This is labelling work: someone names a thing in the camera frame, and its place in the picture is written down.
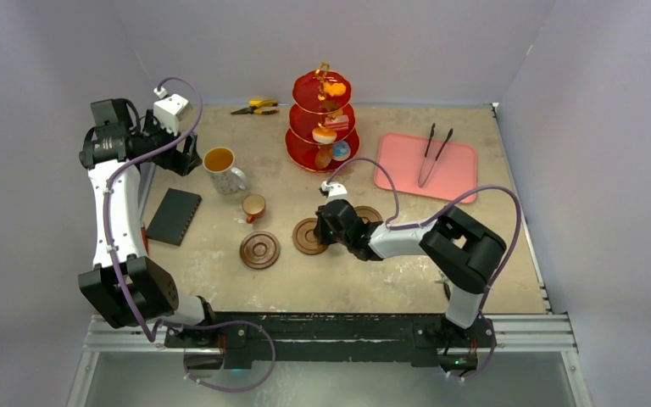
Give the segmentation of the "brown wooden coaster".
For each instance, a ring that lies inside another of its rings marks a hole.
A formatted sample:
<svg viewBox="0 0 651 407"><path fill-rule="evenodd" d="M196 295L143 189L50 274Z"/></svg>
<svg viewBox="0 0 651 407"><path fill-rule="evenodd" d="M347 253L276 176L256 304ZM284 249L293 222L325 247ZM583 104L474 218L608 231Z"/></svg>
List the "brown wooden coaster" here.
<svg viewBox="0 0 651 407"><path fill-rule="evenodd" d="M359 205L354 210L356 215L365 223L383 222L381 214L373 207Z"/></svg>
<svg viewBox="0 0 651 407"><path fill-rule="evenodd" d="M300 220L292 231L292 242L295 248L307 255L322 254L327 250L327 246L322 244L314 234L317 224L316 218L306 218Z"/></svg>

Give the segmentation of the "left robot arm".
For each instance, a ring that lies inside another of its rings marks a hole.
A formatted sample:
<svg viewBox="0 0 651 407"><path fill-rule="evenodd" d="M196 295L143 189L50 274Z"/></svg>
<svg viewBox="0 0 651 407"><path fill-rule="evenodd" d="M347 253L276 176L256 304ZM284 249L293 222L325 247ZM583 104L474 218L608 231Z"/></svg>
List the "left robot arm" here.
<svg viewBox="0 0 651 407"><path fill-rule="evenodd" d="M199 347L214 343L219 324L209 303L178 292L172 275L149 258L147 240L166 233L164 242L179 243L201 198L190 192L168 191L150 229L142 228L139 198L144 156L165 170L186 176L201 161L197 135L185 137L182 150L171 146L180 136L181 119L191 107L178 94L159 97L143 119L125 98L92 103L95 125L79 153L92 186L97 213L97 243L92 270L78 276L81 293L113 327L138 327L162 319L186 325L186 336Z"/></svg>

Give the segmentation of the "white mug with tea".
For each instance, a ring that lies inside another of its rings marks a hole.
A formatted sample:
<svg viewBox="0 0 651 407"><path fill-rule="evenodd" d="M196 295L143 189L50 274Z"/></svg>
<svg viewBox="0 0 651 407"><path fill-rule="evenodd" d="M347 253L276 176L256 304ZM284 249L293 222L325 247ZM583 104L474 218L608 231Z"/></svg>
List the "white mug with tea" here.
<svg viewBox="0 0 651 407"><path fill-rule="evenodd" d="M220 194L232 194L249 189L245 173L236 166L235 154L224 147L210 149L203 157L203 167L213 187Z"/></svg>

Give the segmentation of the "pink layered cake slice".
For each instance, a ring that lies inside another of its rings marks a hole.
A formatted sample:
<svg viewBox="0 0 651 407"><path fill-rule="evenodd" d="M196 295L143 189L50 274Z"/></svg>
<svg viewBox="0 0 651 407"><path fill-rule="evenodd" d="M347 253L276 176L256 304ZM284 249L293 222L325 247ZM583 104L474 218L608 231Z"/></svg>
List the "pink layered cake slice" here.
<svg viewBox="0 0 651 407"><path fill-rule="evenodd" d="M350 128L350 118L346 114L327 116L324 120L324 127L333 131L346 131Z"/></svg>

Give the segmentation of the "black serving tongs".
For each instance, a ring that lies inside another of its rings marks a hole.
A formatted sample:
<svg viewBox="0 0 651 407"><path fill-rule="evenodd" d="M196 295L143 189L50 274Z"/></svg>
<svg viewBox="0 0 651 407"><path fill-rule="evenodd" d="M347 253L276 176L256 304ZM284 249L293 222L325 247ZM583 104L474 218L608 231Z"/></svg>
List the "black serving tongs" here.
<svg viewBox="0 0 651 407"><path fill-rule="evenodd" d="M436 135L436 124L431 124L430 133L427 139L426 149L423 154L423 159L420 163L418 178L417 178L417 187L423 188L426 183L429 181L431 174L434 170L435 165L437 164L444 148L448 145L454 133L454 128L448 130L447 135L436 148L434 146L435 135Z"/></svg>

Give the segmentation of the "red three-tier cake stand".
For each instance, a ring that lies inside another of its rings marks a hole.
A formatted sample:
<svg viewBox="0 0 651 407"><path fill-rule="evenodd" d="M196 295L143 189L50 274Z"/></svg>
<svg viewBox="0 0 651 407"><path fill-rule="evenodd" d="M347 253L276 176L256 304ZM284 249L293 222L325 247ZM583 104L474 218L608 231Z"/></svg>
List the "red three-tier cake stand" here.
<svg viewBox="0 0 651 407"><path fill-rule="evenodd" d="M323 90L326 82L342 82L348 86L348 91L341 97L327 97ZM351 148L353 158L359 151L360 137L356 129L356 117L352 98L352 85L348 79L333 70L331 66L323 61L319 66L299 76L292 87L293 104L288 112L288 129L285 134L285 145L289 158L297 166L314 173L328 173L339 168L345 161L332 160L324 170L317 170L314 165L314 157L320 146L314 141L311 132L314 128L324 127L324 120L330 115L346 114L350 118L350 128L346 131L337 131L337 139L334 141L346 141ZM320 103L324 99L337 102L338 110L325 112L320 109Z"/></svg>

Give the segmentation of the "blue frosted donut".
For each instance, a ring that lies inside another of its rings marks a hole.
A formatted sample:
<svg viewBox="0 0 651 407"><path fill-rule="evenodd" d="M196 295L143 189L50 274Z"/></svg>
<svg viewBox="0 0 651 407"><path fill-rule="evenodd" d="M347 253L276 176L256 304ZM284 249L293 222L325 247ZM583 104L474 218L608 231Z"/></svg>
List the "blue frosted donut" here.
<svg viewBox="0 0 651 407"><path fill-rule="evenodd" d="M336 142L331 145L331 158L335 161L342 162L351 156L351 148L346 141Z"/></svg>

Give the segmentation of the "yellow frosted donut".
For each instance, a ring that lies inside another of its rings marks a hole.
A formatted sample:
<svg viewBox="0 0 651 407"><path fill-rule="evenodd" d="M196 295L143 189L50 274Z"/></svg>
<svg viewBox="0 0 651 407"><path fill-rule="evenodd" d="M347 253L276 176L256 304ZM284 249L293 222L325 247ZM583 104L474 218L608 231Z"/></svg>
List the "yellow frosted donut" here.
<svg viewBox="0 0 651 407"><path fill-rule="evenodd" d="M311 136L319 144L332 144L337 139L337 132L327 127L316 127L312 130Z"/></svg>

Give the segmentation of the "small copper cup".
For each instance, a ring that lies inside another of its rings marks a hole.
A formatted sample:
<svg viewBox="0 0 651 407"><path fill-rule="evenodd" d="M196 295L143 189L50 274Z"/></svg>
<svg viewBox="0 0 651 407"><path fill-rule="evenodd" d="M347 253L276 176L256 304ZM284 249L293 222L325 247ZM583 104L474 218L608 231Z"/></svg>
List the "small copper cup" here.
<svg viewBox="0 0 651 407"><path fill-rule="evenodd" d="M250 194L242 201L242 211L246 215L246 222L253 224L262 218L267 209L266 200L262 195Z"/></svg>

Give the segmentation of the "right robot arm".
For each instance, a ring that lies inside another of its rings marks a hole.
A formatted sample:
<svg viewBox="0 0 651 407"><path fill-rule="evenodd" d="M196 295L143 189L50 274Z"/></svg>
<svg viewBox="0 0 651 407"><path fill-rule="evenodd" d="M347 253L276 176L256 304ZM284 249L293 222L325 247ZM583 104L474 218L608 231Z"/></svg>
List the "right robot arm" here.
<svg viewBox="0 0 651 407"><path fill-rule="evenodd" d="M452 207L423 226L398 229L383 221L363 220L354 206L336 199L316 210L314 235L319 243L338 243L361 261L425 256L451 284L442 334L451 344L472 338L476 323L493 332L482 313L491 280L505 260L507 245L494 231Z"/></svg>

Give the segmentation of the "orange duck pastry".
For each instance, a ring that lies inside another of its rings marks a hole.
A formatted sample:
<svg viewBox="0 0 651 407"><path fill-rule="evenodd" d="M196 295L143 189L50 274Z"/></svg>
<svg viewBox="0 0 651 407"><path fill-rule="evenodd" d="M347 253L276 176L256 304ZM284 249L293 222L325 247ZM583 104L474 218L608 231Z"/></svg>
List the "orange duck pastry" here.
<svg viewBox="0 0 651 407"><path fill-rule="evenodd" d="M323 85L324 93L327 97L338 98L348 91L348 86L342 82L326 82Z"/></svg>

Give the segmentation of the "brown star cookie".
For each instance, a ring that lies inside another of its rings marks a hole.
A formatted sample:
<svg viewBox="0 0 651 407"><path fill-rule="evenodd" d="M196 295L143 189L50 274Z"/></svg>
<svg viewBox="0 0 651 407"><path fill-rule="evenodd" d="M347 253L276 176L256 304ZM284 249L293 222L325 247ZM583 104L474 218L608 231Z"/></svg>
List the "brown star cookie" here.
<svg viewBox="0 0 651 407"><path fill-rule="evenodd" d="M333 112L339 109L337 102L329 99L324 99L320 103L320 109L325 112Z"/></svg>

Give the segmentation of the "brown bread roll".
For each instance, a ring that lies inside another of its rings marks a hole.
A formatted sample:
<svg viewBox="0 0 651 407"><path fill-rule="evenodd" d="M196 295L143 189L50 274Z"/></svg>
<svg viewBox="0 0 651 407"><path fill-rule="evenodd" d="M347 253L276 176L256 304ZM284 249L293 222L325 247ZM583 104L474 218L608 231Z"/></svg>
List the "brown bread roll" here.
<svg viewBox="0 0 651 407"><path fill-rule="evenodd" d="M332 161L331 145L320 146L314 157L314 165L317 170L324 170Z"/></svg>

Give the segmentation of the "pink serving tray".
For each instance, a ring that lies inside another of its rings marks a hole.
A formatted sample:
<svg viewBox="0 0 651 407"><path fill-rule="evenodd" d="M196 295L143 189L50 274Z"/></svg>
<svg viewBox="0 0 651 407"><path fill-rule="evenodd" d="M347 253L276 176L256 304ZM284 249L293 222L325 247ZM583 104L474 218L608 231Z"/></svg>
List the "pink serving tray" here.
<svg viewBox="0 0 651 407"><path fill-rule="evenodd" d="M374 183L385 190L449 201L476 187L477 155L473 147L441 139L389 132L382 136Z"/></svg>

